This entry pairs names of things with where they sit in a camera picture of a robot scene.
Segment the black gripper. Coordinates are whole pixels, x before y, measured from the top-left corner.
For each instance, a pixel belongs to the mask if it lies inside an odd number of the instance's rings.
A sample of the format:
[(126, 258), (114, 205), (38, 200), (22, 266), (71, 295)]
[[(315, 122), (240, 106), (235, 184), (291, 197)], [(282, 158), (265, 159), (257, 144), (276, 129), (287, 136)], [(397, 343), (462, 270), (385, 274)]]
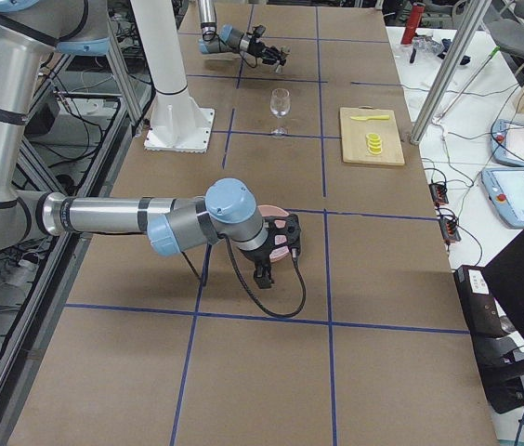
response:
[(254, 281), (259, 289), (270, 289), (273, 285), (271, 274), (270, 254), (273, 249), (269, 247), (258, 247), (252, 251), (242, 250), (246, 259), (254, 263)]
[(262, 59), (268, 65), (284, 65), (286, 57), (282, 54), (283, 49), (276, 46), (267, 46), (261, 41), (251, 40), (247, 47), (247, 53), (256, 59)]

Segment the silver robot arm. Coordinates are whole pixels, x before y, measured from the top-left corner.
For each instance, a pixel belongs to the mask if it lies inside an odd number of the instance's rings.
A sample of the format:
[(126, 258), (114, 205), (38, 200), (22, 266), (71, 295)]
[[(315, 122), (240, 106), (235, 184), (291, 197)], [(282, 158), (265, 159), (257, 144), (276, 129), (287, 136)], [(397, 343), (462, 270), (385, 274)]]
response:
[[(242, 32), (217, 26), (214, 1), (197, 1), (204, 54), (248, 54), (284, 65), (286, 55), (267, 46), (258, 25)], [(205, 152), (215, 118), (190, 94), (172, 1), (130, 1), (149, 65), (154, 109), (146, 148)], [(204, 244), (230, 241), (254, 263), (259, 288), (269, 288), (274, 224), (256, 208), (247, 187), (220, 179), (200, 198), (107, 199), (66, 195), (57, 189), (20, 190), (13, 175), (36, 81), (50, 54), (106, 55), (111, 48), (108, 1), (0, 1), (0, 251), (43, 236), (65, 233), (145, 234), (159, 255), (173, 256)]]
[(288, 53), (276, 46), (267, 46), (262, 40), (266, 32), (264, 25), (257, 25), (250, 32), (243, 32), (232, 25), (217, 25), (216, 8), (213, 1), (197, 1), (201, 28), (200, 52), (204, 55), (233, 53), (240, 57), (252, 56), (263, 64), (283, 67)]

